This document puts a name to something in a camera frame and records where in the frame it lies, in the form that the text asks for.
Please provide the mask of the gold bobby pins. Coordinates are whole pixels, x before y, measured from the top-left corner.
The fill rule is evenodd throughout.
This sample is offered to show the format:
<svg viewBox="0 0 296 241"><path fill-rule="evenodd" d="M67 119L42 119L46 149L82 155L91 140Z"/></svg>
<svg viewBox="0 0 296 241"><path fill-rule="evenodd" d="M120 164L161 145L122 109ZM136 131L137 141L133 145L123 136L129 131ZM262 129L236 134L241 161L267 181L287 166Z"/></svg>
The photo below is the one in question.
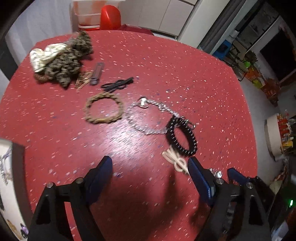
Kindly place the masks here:
<svg viewBox="0 0 296 241"><path fill-rule="evenodd" d="M75 83L75 88L77 92L79 92L81 88L83 88L86 84L90 82L92 74L92 71L85 71L79 74Z"/></svg>

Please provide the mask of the white round container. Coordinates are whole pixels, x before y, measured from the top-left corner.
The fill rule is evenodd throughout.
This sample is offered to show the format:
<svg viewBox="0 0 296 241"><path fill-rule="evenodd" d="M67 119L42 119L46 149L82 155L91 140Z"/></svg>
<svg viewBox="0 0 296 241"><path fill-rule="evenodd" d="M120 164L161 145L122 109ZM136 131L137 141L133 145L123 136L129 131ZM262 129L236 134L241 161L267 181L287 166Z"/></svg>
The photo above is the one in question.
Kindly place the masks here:
<svg viewBox="0 0 296 241"><path fill-rule="evenodd" d="M273 156L274 161L278 162L284 159L280 129L278 126L278 116L274 114L270 116L264 124L265 139L269 153Z"/></svg>

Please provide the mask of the white curtain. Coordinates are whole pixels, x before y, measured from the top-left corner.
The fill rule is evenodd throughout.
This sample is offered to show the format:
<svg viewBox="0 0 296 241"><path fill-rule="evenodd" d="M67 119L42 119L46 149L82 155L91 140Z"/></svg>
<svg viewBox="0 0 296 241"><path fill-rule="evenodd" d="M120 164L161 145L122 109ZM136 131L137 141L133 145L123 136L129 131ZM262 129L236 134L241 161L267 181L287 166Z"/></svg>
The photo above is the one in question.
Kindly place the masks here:
<svg viewBox="0 0 296 241"><path fill-rule="evenodd" d="M1 40L1 96L13 74L37 42L72 33L72 1L34 1Z"/></svg>

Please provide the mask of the white red plastic bucket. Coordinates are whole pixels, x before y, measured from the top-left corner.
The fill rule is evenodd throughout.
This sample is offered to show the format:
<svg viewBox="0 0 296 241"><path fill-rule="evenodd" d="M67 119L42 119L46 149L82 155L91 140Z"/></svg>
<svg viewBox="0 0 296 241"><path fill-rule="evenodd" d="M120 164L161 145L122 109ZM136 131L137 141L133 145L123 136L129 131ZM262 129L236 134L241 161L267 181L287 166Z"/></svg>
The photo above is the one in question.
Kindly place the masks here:
<svg viewBox="0 0 296 241"><path fill-rule="evenodd" d="M101 10L106 5L118 7L120 1L73 1L73 11L80 29L100 27Z"/></svg>

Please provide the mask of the white cabinet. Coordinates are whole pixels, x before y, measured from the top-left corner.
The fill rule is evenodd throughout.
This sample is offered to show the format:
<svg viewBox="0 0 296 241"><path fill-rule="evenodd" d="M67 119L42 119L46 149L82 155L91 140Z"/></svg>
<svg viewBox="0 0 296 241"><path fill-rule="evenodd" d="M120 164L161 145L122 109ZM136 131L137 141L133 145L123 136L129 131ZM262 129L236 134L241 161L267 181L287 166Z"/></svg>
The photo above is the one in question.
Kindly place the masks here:
<svg viewBox="0 0 296 241"><path fill-rule="evenodd" d="M197 48L229 1L122 1L124 24L146 28L177 38Z"/></svg>

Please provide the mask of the white shallow tray box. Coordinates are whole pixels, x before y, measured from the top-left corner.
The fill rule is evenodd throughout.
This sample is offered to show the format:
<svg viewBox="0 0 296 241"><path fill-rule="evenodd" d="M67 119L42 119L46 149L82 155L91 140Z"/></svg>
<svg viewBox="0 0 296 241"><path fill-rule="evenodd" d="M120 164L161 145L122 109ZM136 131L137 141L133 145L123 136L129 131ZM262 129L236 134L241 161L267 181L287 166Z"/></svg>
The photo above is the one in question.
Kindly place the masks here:
<svg viewBox="0 0 296 241"><path fill-rule="evenodd" d="M33 213L25 181L24 146L1 139L1 226L13 240L21 235L21 223L28 229Z"/></svg>

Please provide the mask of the beige scissor shaped clip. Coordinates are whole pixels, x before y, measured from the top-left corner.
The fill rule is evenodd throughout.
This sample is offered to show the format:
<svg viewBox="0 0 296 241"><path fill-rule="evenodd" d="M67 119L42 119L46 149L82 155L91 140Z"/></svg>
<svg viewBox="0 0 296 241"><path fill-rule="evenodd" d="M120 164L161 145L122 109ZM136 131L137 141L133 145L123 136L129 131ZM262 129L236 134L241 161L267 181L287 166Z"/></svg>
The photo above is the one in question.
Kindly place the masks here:
<svg viewBox="0 0 296 241"><path fill-rule="evenodd" d="M167 162L174 166L177 172L189 174L186 161L172 146L166 151L163 151L162 156Z"/></svg>

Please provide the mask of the cream polka dot scrunchie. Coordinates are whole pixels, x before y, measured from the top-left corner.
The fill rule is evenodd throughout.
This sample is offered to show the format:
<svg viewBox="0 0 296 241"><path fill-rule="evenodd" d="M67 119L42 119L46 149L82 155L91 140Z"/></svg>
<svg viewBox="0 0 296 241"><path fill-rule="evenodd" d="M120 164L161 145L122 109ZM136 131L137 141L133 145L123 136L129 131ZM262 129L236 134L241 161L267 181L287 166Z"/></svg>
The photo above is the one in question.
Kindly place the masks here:
<svg viewBox="0 0 296 241"><path fill-rule="evenodd" d="M55 57L66 50L68 47L65 43L49 44L44 50L40 48L32 49L29 53L30 63L34 73L42 72L45 66L52 62Z"/></svg>

